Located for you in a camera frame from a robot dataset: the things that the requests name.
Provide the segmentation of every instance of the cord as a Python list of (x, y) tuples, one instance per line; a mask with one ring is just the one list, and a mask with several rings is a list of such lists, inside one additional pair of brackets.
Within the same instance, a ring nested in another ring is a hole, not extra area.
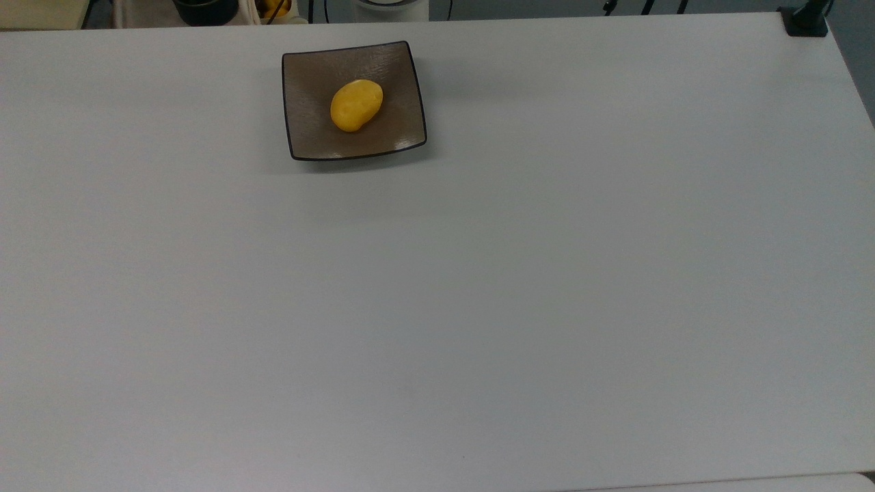
[[(268, 25), (273, 24), (273, 19), (277, 18), (277, 14), (279, 13), (279, 10), (283, 8), (283, 5), (285, 5), (285, 0), (283, 0), (279, 4), (276, 4), (274, 13), (270, 14), (270, 19), (268, 19)], [(291, 10), (291, 0), (289, 0), (289, 10)]]
[(607, 0), (604, 5), (602, 5), (602, 10), (605, 11), (605, 17), (611, 15), (614, 9), (617, 8), (618, 0)]

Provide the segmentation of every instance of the wire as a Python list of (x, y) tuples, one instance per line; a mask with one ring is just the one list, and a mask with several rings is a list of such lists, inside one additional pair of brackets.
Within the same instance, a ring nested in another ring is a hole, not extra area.
[[(277, 18), (277, 14), (279, 13), (279, 10), (283, 8), (283, 5), (285, 5), (285, 0), (283, 0), (279, 4), (276, 4), (274, 13), (270, 14), (270, 19), (268, 19), (268, 25), (273, 24), (273, 19)], [(291, 10), (291, 0), (289, 0), (289, 10)]]

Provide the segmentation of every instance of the plate rim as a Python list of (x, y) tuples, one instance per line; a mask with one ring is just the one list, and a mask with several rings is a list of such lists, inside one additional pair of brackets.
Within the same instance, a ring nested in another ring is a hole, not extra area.
[[(343, 51), (352, 51), (366, 48), (374, 48), (377, 46), (388, 46), (388, 45), (399, 45), (404, 44), (404, 47), (407, 48), (407, 56), (410, 58), (410, 67), (413, 70), (413, 81), (416, 83), (416, 96), (419, 99), (419, 115), (423, 120), (423, 140), (422, 142), (417, 142), (413, 145), (408, 145), (407, 147), (403, 147), (402, 149), (393, 149), (391, 151), (385, 152), (375, 152), (370, 154), (361, 154), (358, 156), (348, 156), (348, 157), (339, 157), (339, 158), (309, 158), (295, 155), (295, 147), (291, 144), (291, 128), (289, 126), (289, 105), (286, 97), (285, 90), (285, 58), (286, 55), (296, 55), (296, 54), (308, 54), (308, 53), (329, 53), (329, 52), (343, 52)], [(417, 74), (417, 64), (413, 60), (413, 52), (410, 50), (410, 43), (406, 40), (400, 41), (390, 41), (388, 43), (377, 43), (375, 45), (364, 45), (364, 46), (350, 46), (347, 48), (333, 48), (330, 50), (313, 50), (309, 52), (294, 52), (294, 53), (283, 53), (282, 64), (281, 64), (281, 73), (283, 79), (283, 119), (285, 121), (285, 137), (289, 142), (289, 153), (291, 154), (291, 158), (295, 160), (303, 160), (303, 161), (311, 161), (311, 162), (326, 162), (326, 161), (337, 161), (337, 160), (352, 160), (357, 158), (372, 158), (377, 156), (385, 156), (389, 154), (396, 154), (398, 152), (409, 151), (410, 149), (415, 149), (422, 145), (425, 145), (429, 140), (429, 132), (428, 128), (425, 125), (425, 107), (423, 105), (423, 91), (419, 87), (419, 75)]]

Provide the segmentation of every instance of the yellow fruit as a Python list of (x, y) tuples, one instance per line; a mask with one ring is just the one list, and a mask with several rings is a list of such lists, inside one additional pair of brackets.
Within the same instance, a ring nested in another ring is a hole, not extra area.
[(382, 105), (382, 88), (373, 81), (352, 81), (331, 100), (331, 120), (343, 131), (357, 131)]

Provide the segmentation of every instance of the white container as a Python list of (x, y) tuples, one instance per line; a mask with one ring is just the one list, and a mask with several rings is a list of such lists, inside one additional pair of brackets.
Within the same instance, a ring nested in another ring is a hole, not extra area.
[[(259, 25), (255, 0), (238, 0), (237, 15), (226, 25)], [(156, 0), (115, 0), (112, 9), (113, 27), (187, 27), (179, 18), (173, 2)]]
[(352, 0), (355, 22), (428, 22), (429, 0)]

